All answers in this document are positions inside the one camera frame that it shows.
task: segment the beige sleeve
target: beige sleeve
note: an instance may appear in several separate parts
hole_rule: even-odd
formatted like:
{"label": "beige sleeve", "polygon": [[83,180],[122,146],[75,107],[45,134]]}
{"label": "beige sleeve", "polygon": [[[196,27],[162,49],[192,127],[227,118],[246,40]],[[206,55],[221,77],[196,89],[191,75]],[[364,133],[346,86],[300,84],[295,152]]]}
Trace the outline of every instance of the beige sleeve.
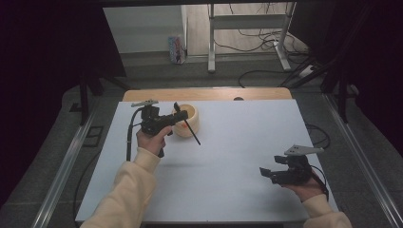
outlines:
{"label": "beige sleeve", "polygon": [[112,190],[81,227],[140,227],[156,181],[153,175],[160,158],[138,147],[134,162],[119,169]]}
{"label": "beige sleeve", "polygon": [[334,212],[324,194],[312,197],[302,203],[309,214],[304,228],[350,228],[352,224],[342,212]]}

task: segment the white tabletop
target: white tabletop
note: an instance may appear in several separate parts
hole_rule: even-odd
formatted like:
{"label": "white tabletop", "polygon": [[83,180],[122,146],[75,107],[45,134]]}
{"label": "white tabletop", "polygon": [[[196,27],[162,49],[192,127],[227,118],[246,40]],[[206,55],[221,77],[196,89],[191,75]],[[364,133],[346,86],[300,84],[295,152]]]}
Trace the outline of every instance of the white tabletop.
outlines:
{"label": "white tabletop", "polygon": [[[178,102],[199,110],[201,145],[175,134],[165,137],[165,157],[156,170],[157,189],[144,222],[285,222],[308,218],[297,196],[272,184],[259,168],[273,171],[293,144],[312,146],[295,100]],[[172,102],[155,104],[170,114]],[[77,220],[88,219],[111,189],[125,161],[127,127],[135,111],[119,103]],[[140,113],[135,124],[141,121]],[[132,158],[136,153],[135,128]],[[318,168],[317,155],[308,155]],[[330,204],[337,211],[330,190]]]}

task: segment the wooden floor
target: wooden floor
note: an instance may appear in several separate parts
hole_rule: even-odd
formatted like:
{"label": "wooden floor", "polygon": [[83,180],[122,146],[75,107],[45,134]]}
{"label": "wooden floor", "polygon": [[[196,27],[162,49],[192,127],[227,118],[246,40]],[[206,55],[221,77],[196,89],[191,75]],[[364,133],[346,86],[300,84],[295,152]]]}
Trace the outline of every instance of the wooden floor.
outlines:
{"label": "wooden floor", "polygon": [[[230,15],[232,14],[283,14],[286,9],[286,3],[257,3],[257,4],[216,4],[214,5],[215,15]],[[190,5],[186,6],[186,13],[188,16],[188,37],[187,37],[187,51],[189,56],[198,56],[208,54],[209,47],[209,13],[210,5]],[[255,49],[262,44],[262,40],[258,36],[245,36],[243,34],[258,35],[270,34],[280,29],[242,29],[242,30],[216,30],[215,41],[218,45],[229,46],[232,48],[251,50]],[[266,39],[274,39],[274,36],[267,37]],[[298,39],[294,41],[293,38],[287,36],[285,46],[288,50],[305,51],[306,46]],[[239,51],[228,47],[220,47],[216,45],[217,54],[229,53],[247,53],[247,52],[260,52],[260,53],[275,53],[273,43],[267,43],[267,46],[262,46],[253,51]]]}

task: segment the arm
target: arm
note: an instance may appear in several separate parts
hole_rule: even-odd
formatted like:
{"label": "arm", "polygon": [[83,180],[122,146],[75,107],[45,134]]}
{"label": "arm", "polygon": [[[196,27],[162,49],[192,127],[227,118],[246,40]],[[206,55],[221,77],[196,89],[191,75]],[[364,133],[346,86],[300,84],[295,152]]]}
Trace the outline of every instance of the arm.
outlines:
{"label": "arm", "polygon": [[171,127],[166,127],[155,137],[137,133],[139,147],[134,162],[123,163],[111,192],[81,227],[140,227],[156,185],[154,170],[160,162],[157,155],[165,146],[163,137],[170,131]]}
{"label": "arm", "polygon": [[302,201],[310,218],[304,223],[304,228],[350,228],[352,224],[342,212],[335,212],[322,193],[320,185],[310,179],[303,185],[283,185],[293,190]]}

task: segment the round container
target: round container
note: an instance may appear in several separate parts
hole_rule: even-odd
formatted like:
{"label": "round container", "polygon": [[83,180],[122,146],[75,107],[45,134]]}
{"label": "round container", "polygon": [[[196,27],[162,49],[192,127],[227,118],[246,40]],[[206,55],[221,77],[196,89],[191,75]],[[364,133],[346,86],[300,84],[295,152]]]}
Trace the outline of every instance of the round container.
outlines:
{"label": "round container", "polygon": [[[181,104],[179,105],[181,110],[187,111],[187,122],[190,127],[192,127],[193,132],[196,134],[199,131],[200,122],[199,122],[199,111],[198,109],[191,104]],[[177,122],[173,127],[173,132],[182,137],[193,137],[192,132],[184,121]]]}

